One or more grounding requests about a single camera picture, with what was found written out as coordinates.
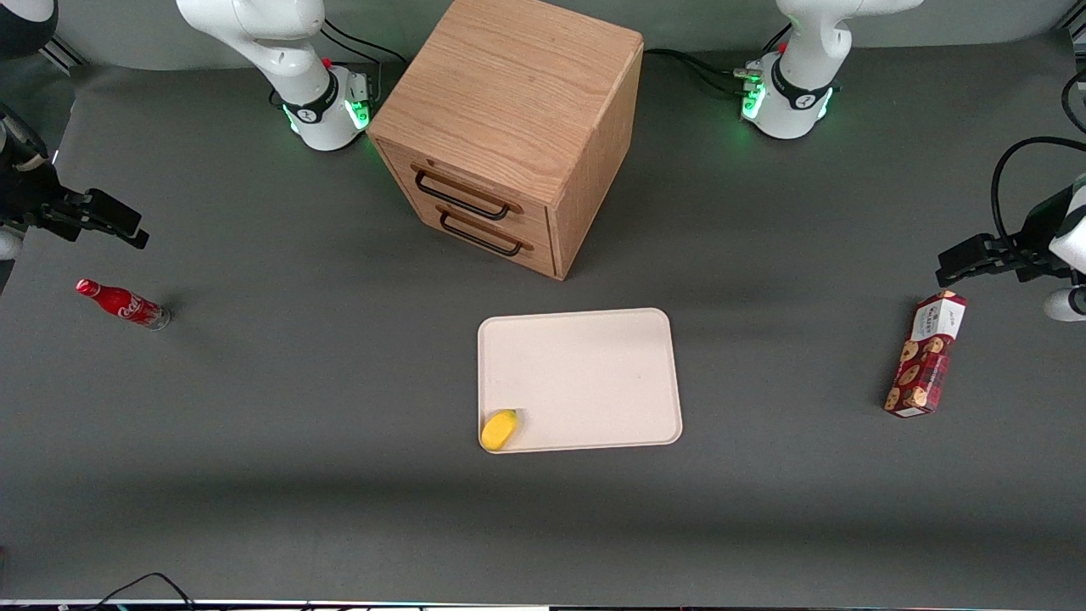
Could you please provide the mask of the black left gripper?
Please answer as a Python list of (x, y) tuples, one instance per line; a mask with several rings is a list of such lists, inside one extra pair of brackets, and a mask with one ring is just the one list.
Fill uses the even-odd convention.
[[(1015, 273), (1016, 281), (1026, 283), (1043, 276), (1074, 278), (1066, 260), (1052, 254), (1049, 244), (1066, 220), (1076, 187), (1071, 184), (1032, 208), (1022, 228), (1008, 233), (1002, 221), (999, 198), (993, 198), (992, 214), (997, 237), (990, 233), (970, 236), (938, 255), (936, 281), (942, 289), (984, 275)], [(992, 240), (998, 247), (992, 249)]]

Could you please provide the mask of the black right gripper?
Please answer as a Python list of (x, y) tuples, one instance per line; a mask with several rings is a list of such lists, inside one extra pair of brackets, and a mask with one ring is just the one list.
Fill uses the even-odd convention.
[[(59, 182), (56, 170), (47, 160), (31, 160), (27, 171), (18, 163), (3, 161), (1, 170), (1, 222), (24, 231), (27, 226), (46, 229), (74, 243), (86, 232), (112, 236), (132, 249), (146, 249), (150, 236), (140, 228), (140, 213), (109, 196), (105, 191), (90, 188), (74, 193)], [(66, 204), (70, 216), (50, 216), (52, 205)]]

